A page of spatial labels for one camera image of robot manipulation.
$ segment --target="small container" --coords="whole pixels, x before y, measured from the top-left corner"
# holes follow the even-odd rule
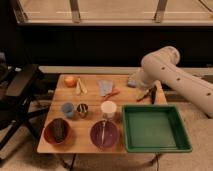
[[[61,106],[61,111],[66,117],[72,118],[74,115],[74,105],[72,103],[65,103]]]
[[[81,103],[77,107],[77,112],[81,118],[85,118],[88,114],[88,105]]]
[[[101,111],[104,118],[111,119],[114,117],[117,105],[113,101],[105,101],[101,104]]]

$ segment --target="spoon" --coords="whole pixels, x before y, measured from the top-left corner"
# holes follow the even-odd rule
[[[106,126],[106,121],[103,121],[103,122],[102,122],[102,125],[103,125],[103,131],[102,131],[102,134],[101,134],[101,144],[103,145],[103,144],[104,144],[104,137],[105,137],[105,126]]]

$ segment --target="green plastic tray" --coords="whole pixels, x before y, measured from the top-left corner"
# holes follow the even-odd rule
[[[123,111],[128,152],[191,152],[191,144],[175,106],[126,105]]]

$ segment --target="blue cup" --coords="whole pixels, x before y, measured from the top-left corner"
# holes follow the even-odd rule
[[[65,103],[61,106],[61,111],[66,117],[72,118],[74,115],[74,105],[72,103]]]

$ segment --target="wooden table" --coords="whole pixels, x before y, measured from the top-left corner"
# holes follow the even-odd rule
[[[47,143],[42,135],[37,151],[39,153],[127,153],[124,146],[123,128],[122,128],[122,105],[126,104],[150,104],[151,99],[147,97],[140,102],[136,101],[138,90],[126,86],[128,75],[74,75],[80,76],[82,82],[86,85],[88,93],[76,95],[75,88],[68,88],[64,83],[64,78],[67,75],[60,75],[57,88],[48,112],[45,126],[55,118],[65,119],[71,126],[72,136],[70,141],[67,141],[61,146],[52,146]],[[99,80],[111,80],[114,87],[120,91],[119,94],[109,98],[118,105],[118,110],[113,121],[117,124],[121,133],[119,142],[110,149],[100,150],[94,146],[90,140],[90,129],[102,119],[100,105],[103,102],[103,97],[100,96],[98,86]],[[162,90],[160,82],[156,83],[156,104],[166,104],[166,98]],[[77,107],[80,103],[86,103],[89,106],[89,114],[86,118],[80,118],[76,113],[73,119],[68,119],[61,112],[60,108],[66,102],[71,102]]]

